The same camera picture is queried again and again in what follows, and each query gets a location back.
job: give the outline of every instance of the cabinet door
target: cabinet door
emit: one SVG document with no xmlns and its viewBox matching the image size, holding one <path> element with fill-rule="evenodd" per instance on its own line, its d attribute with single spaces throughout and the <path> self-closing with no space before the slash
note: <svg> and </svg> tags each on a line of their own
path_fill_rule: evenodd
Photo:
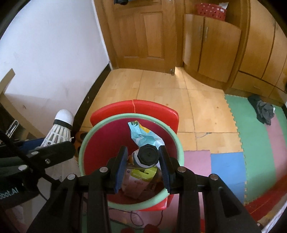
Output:
<svg viewBox="0 0 287 233">
<path fill-rule="evenodd" d="M 274 44 L 270 59 L 262 77 L 268 83 L 275 85 L 283 69 L 287 55 L 287 38 L 276 23 Z"/>
<path fill-rule="evenodd" d="M 204 17 L 186 14 L 184 18 L 183 62 L 198 71 Z"/>
<path fill-rule="evenodd" d="M 198 72 L 227 82 L 238 50 L 240 34 L 238 27 L 206 17 Z"/>
<path fill-rule="evenodd" d="M 283 67 L 283 70 L 281 72 L 281 75 L 276 83 L 276 87 L 278 87 L 279 89 L 281 89 L 282 91 L 286 90 L 286 83 L 287 83 L 287 58 L 285 60 L 285 64 Z"/>
<path fill-rule="evenodd" d="M 271 53 L 275 20 L 257 0 L 250 0 L 250 7 L 248 41 L 239 70 L 261 78 Z"/>
<path fill-rule="evenodd" d="M 274 87 L 269 98 L 284 104 L 287 101 L 287 94 L 281 91 L 279 88 Z"/>
</svg>

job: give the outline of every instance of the orange object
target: orange object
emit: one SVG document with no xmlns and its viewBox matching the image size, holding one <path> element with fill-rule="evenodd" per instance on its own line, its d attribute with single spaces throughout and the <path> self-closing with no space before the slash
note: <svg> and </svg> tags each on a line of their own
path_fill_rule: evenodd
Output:
<svg viewBox="0 0 287 233">
<path fill-rule="evenodd" d="M 85 132 L 85 131 L 79 131 L 79 132 L 76 133 L 75 139 L 76 139 L 78 142 L 82 143 L 83 140 L 84 140 L 84 138 L 85 138 L 85 136 L 87 135 L 87 133 L 88 133 L 88 132 Z"/>
<path fill-rule="evenodd" d="M 75 156 L 75 158 L 76 158 L 77 163 L 79 163 L 78 160 L 79 160 L 79 152 L 80 152 L 81 145 L 82 145 L 81 142 L 75 140 L 75 142 L 74 142 L 74 147 L 75 147 L 75 149 L 76 149 L 76 152 L 75 152 L 75 155 L 74 155 L 74 156 Z"/>
<path fill-rule="evenodd" d="M 196 8 L 198 15 L 225 21 L 226 9 L 216 4 L 200 3 L 196 4 Z"/>
</svg>

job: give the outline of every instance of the white shuttlecock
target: white shuttlecock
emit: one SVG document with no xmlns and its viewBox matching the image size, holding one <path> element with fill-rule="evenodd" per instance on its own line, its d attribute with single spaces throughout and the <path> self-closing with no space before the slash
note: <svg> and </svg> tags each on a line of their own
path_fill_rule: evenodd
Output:
<svg viewBox="0 0 287 233">
<path fill-rule="evenodd" d="M 54 120 L 53 127 L 45 137 L 41 147 L 64 141 L 71 141 L 71 129 L 73 121 L 74 116 L 69 110 L 62 109 L 58 111 Z"/>
</svg>

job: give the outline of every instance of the orange string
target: orange string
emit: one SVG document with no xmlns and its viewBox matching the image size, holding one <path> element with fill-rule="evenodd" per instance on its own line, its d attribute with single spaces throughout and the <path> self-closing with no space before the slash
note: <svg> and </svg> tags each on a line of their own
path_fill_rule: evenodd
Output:
<svg viewBox="0 0 287 233">
<path fill-rule="evenodd" d="M 135 103 L 133 102 L 133 109 L 134 109 L 134 111 L 135 111 Z"/>
</svg>

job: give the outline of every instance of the trash bin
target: trash bin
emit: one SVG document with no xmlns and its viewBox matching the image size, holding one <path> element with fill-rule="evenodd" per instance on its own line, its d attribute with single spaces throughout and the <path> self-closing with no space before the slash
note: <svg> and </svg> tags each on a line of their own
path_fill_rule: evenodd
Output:
<svg viewBox="0 0 287 233">
<path fill-rule="evenodd" d="M 135 120 L 160 136 L 165 143 L 169 156 L 177 158 L 179 164 L 184 165 L 182 145 L 175 132 L 168 125 L 151 116 L 124 113 L 102 120 L 89 131 L 79 153 L 81 175 L 89 175 L 100 167 L 106 166 L 110 158 L 117 156 L 122 145 L 128 148 L 129 155 L 138 149 L 138 146 L 131 139 L 130 128 L 127 124 Z M 168 195 L 167 190 L 163 188 L 153 198 L 140 202 L 125 196 L 120 190 L 115 195 L 107 195 L 107 199 L 108 206 L 111 208 L 132 211 L 150 208 L 163 201 Z"/>
</svg>

